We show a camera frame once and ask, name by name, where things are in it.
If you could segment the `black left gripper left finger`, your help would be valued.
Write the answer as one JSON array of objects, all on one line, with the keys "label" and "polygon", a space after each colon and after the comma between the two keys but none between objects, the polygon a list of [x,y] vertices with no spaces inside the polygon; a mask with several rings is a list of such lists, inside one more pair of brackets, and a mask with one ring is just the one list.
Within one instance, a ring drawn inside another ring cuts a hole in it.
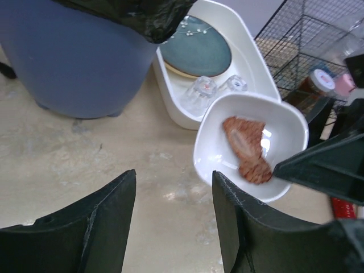
[{"label": "black left gripper left finger", "polygon": [[96,192],[1,229],[1,272],[121,272],[136,196],[131,169]]}]

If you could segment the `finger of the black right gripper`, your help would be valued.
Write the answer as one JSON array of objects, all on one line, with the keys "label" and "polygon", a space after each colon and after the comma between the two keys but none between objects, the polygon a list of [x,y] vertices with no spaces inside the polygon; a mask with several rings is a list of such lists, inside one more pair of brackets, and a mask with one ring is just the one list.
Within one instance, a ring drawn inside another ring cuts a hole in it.
[{"label": "finger of the black right gripper", "polygon": [[276,165],[273,176],[363,205],[363,134],[342,134]]}]

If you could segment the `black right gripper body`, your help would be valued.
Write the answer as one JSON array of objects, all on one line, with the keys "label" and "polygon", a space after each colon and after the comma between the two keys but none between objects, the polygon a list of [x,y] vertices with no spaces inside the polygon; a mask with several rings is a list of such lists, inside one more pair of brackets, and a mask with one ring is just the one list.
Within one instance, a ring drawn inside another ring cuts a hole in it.
[{"label": "black right gripper body", "polygon": [[339,105],[338,99],[323,97],[315,103],[306,116],[309,125],[308,147],[323,142],[321,133],[330,125],[333,126],[329,134],[331,138],[349,128],[363,115],[363,54],[352,53],[345,59],[345,64],[353,80],[348,102]]}]

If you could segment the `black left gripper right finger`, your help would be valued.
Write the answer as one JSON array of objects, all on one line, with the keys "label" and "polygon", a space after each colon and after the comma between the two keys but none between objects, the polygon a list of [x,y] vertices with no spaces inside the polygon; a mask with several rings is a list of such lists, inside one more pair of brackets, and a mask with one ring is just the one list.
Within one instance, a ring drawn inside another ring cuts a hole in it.
[{"label": "black left gripper right finger", "polygon": [[276,210],[212,173],[225,272],[363,272],[363,220],[323,225]]}]

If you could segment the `pink lid spice jar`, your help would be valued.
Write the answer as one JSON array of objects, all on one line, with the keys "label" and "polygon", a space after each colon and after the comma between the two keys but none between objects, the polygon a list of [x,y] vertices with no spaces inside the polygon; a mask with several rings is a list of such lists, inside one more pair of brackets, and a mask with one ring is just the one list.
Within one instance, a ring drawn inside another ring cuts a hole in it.
[{"label": "pink lid spice jar", "polygon": [[354,81],[348,73],[335,79],[335,93],[341,97],[347,98],[356,88]]}]

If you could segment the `red label brown jar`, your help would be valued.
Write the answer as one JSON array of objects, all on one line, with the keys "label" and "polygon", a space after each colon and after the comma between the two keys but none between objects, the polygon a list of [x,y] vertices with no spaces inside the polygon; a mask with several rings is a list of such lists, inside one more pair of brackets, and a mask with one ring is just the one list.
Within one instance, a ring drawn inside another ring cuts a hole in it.
[{"label": "red label brown jar", "polygon": [[314,69],[299,85],[305,94],[326,96],[336,88],[334,79],[322,69]]}]

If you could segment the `pink meat piece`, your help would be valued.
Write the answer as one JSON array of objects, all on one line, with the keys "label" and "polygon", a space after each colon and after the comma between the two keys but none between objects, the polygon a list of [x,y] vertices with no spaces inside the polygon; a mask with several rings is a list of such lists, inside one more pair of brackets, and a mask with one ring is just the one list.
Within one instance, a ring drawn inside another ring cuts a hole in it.
[{"label": "pink meat piece", "polygon": [[240,176],[255,185],[266,183],[272,177],[271,167],[262,155],[260,143],[265,125],[261,121],[236,116],[222,123],[230,147],[239,159]]}]

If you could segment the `small white green bowl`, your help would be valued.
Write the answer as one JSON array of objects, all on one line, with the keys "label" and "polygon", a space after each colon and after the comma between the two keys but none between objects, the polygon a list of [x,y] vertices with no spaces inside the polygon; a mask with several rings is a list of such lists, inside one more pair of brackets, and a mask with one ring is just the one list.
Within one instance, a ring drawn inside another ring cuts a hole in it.
[{"label": "small white green bowl", "polygon": [[290,104],[255,93],[228,94],[206,111],[193,163],[208,185],[219,171],[248,194],[272,202],[291,186],[272,176],[274,167],[305,150],[308,137],[304,116]]}]

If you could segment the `clear wine glass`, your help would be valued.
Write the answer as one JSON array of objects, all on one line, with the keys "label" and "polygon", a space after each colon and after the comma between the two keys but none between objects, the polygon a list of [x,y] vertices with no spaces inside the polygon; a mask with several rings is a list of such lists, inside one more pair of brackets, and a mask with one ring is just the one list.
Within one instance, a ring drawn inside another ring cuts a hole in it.
[{"label": "clear wine glass", "polygon": [[247,82],[239,75],[230,76],[219,88],[221,93],[246,92],[248,91]]},{"label": "clear wine glass", "polygon": [[213,79],[201,76],[183,93],[180,105],[191,115],[202,116],[217,98],[217,91],[218,86]]}]

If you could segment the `blue ceramic plate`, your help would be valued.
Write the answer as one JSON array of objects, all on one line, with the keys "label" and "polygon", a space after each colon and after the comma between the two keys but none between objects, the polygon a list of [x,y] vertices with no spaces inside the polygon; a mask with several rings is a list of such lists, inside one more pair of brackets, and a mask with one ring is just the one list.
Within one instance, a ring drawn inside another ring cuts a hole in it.
[{"label": "blue ceramic plate", "polygon": [[159,48],[163,60],[172,65],[190,64],[208,77],[223,74],[232,62],[230,46],[220,32],[191,15],[184,17]]}]

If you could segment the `yellow plastic plate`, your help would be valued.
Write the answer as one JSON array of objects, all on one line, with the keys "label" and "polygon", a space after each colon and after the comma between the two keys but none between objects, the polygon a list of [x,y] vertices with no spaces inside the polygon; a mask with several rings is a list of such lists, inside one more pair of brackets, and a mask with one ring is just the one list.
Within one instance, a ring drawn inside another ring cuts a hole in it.
[{"label": "yellow plastic plate", "polygon": [[172,65],[164,60],[164,65],[168,70],[172,71],[173,73],[186,78],[198,78],[205,75],[204,73],[200,72],[198,68],[195,68],[190,64]]}]

